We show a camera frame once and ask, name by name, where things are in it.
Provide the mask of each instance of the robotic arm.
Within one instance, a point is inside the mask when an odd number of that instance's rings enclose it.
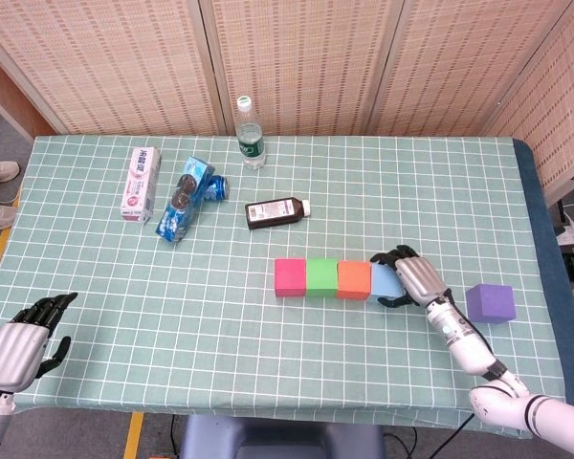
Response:
[[[62,338],[55,354],[42,360],[49,338],[76,297],[72,293],[42,298],[0,329],[0,443],[15,410],[14,394],[57,368],[66,357],[70,337]]]
[[[394,300],[379,301],[390,308],[409,303],[425,306],[428,322],[445,337],[459,366],[469,375],[487,380],[470,392],[470,402],[481,421],[530,430],[574,454],[574,406],[530,394],[527,386],[496,359],[485,338],[454,306],[451,290],[428,260],[409,246],[398,246],[389,253],[377,253],[370,261],[395,270],[407,291]]]

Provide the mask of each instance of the green cube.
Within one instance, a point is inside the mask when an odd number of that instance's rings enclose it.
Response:
[[[338,291],[338,260],[312,258],[306,260],[306,296],[336,296]]]

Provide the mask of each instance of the white bottle cap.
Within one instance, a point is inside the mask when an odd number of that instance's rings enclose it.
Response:
[[[253,102],[249,96],[240,96],[236,103],[238,105],[238,110],[244,113],[250,111],[253,106]]]
[[[304,209],[304,216],[308,217],[310,215],[310,201],[302,199],[302,208]]]

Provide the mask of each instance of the woven rattan panel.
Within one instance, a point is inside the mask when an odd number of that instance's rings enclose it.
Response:
[[[236,98],[248,94],[268,134],[361,134],[395,6],[395,0],[213,0],[232,114]]]
[[[546,194],[570,179],[574,166],[574,11],[541,50],[540,58],[527,67],[488,133],[527,141]]]
[[[218,133],[184,1],[0,1],[0,44],[71,133]]]
[[[479,134],[567,3],[414,0],[396,36],[369,133]]]

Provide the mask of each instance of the green checkered tablecloth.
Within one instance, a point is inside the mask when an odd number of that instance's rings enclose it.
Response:
[[[163,162],[142,226],[119,205],[131,148],[145,145]],[[20,407],[457,426],[479,382],[454,366],[422,309],[274,295],[277,257],[366,260],[397,244],[438,268],[462,310],[468,288],[511,285],[517,318],[481,331],[533,392],[563,395],[512,140],[271,137],[266,147],[267,165],[251,171],[235,138],[36,140],[0,266],[0,326],[43,296],[79,297],[49,350],[70,335],[68,359],[18,395]],[[232,192],[204,203],[173,246],[154,230],[189,155]],[[247,229],[245,204],[288,196],[310,199],[311,217]]]

